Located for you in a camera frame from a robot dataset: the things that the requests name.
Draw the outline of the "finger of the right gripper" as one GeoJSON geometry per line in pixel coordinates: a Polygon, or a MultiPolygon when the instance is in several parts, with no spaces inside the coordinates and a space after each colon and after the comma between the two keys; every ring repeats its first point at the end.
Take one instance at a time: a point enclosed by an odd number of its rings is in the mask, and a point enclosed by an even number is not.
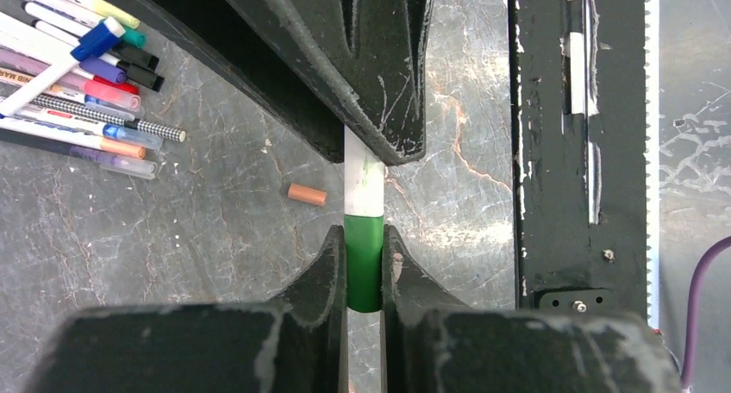
{"type": "Polygon", "coordinates": [[[104,0],[164,35],[331,163],[343,124],[224,0],[104,0]]]}
{"type": "Polygon", "coordinates": [[[426,152],[434,0],[225,0],[387,165],[426,152]]]}

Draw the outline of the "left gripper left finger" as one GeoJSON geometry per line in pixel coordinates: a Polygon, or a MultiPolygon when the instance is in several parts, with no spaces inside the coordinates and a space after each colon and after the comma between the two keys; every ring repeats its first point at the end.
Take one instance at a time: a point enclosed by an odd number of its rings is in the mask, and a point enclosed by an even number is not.
{"type": "Polygon", "coordinates": [[[54,333],[28,392],[344,392],[343,229],[264,302],[96,307],[54,333]]]}

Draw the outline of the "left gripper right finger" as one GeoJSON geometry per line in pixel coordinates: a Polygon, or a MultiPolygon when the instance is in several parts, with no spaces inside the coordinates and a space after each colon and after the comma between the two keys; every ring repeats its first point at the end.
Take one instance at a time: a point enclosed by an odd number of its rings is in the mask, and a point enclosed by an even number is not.
{"type": "Polygon", "coordinates": [[[626,314],[478,310],[437,283],[397,229],[382,251],[384,392],[679,392],[661,338],[626,314]]]}

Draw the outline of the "green capped white marker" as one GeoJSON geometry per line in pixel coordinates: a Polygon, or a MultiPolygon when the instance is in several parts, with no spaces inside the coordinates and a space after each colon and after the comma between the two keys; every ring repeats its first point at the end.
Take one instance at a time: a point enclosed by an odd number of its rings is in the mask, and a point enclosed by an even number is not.
{"type": "Polygon", "coordinates": [[[344,128],[344,213],[384,215],[385,165],[349,128],[344,128]]]}

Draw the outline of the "green marker cap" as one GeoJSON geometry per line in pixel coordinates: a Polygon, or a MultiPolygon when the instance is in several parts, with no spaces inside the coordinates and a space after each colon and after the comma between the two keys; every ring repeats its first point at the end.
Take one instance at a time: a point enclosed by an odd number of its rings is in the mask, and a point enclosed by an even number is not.
{"type": "Polygon", "coordinates": [[[344,215],[347,306],[360,313],[381,309],[384,218],[344,215]]]}

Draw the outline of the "brown marker cap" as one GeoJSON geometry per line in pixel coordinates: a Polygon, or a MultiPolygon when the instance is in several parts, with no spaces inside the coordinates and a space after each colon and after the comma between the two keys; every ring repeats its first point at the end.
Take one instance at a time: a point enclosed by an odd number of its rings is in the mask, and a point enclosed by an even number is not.
{"type": "Polygon", "coordinates": [[[324,206],[327,201],[327,193],[301,184],[292,183],[287,190],[287,197],[302,203],[315,206],[324,206]]]}

